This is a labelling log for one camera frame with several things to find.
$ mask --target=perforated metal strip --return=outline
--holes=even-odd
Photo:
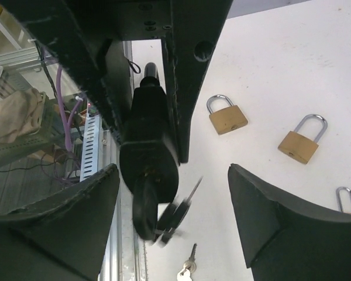
[[[100,115],[87,114],[82,150],[82,165],[80,181],[87,179],[98,171]]]

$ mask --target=brass padlock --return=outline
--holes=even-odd
[[[310,118],[318,118],[322,121],[322,129],[317,134],[314,140],[310,140],[305,136],[298,134],[298,131],[303,126],[305,121]],[[281,144],[278,146],[278,149],[290,156],[291,158],[299,161],[300,163],[307,164],[311,159],[312,155],[316,152],[318,148],[317,142],[320,140],[322,135],[325,133],[328,128],[328,122],[326,119],[317,114],[308,114],[305,116],[302,121],[298,124],[294,131],[290,131]]]
[[[212,101],[219,98],[227,101],[230,106],[213,112],[211,108]],[[234,131],[248,124],[247,118],[241,112],[239,107],[234,105],[230,98],[225,95],[214,95],[213,97],[210,97],[207,101],[207,109],[210,113],[209,118],[219,135]]]

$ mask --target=white floor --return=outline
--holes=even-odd
[[[148,61],[161,65],[160,52],[155,41],[133,44],[133,59],[142,67]],[[205,106],[215,94],[231,97],[248,126],[218,136]],[[324,116],[329,128],[303,165],[277,146],[310,113]],[[311,138],[320,128],[311,120],[301,133]],[[190,161],[179,169],[179,200],[204,179],[181,225],[186,234],[165,248],[147,245],[150,281],[175,280],[193,243],[193,280],[253,280],[230,200],[231,163],[337,210],[336,188],[351,188],[351,0],[313,0],[226,21],[195,108]],[[350,211],[348,198],[343,202]]]

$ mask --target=silver shackle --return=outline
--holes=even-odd
[[[212,110],[212,107],[211,107],[212,102],[215,101],[215,100],[218,100],[218,99],[225,100],[231,107],[234,105],[232,100],[230,98],[228,98],[227,96],[225,96],[225,95],[213,95],[207,101],[207,109],[208,109],[210,114],[213,113],[213,110]]]
[[[342,205],[342,200],[340,199],[340,192],[342,190],[346,190],[349,195],[350,195],[350,201],[351,201],[351,189],[349,189],[348,187],[344,187],[344,186],[341,186],[341,187],[338,187],[337,190],[335,191],[336,194],[337,194],[337,204],[338,204],[338,209],[340,212],[343,213],[343,205]]]
[[[302,119],[302,121],[300,121],[300,123],[298,124],[298,126],[295,128],[294,132],[298,132],[300,130],[300,128],[304,125],[305,121],[307,121],[308,119],[311,118],[317,118],[322,122],[322,129],[320,131],[320,133],[317,134],[316,138],[314,139],[314,142],[318,142],[320,140],[320,138],[322,137],[322,135],[325,133],[326,129],[328,128],[328,122],[326,121],[326,119],[324,117],[322,117],[321,115],[318,114],[308,114],[306,116],[304,116],[304,118]]]

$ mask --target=black metal frame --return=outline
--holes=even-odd
[[[0,214],[0,281],[97,280],[118,190],[118,169],[109,165],[48,198]]]
[[[229,188],[255,281],[351,281],[351,215],[305,201],[232,164]]]
[[[0,3],[86,92],[119,145],[132,102],[122,41],[161,39],[171,130],[178,161],[188,161],[192,113],[232,0]]]

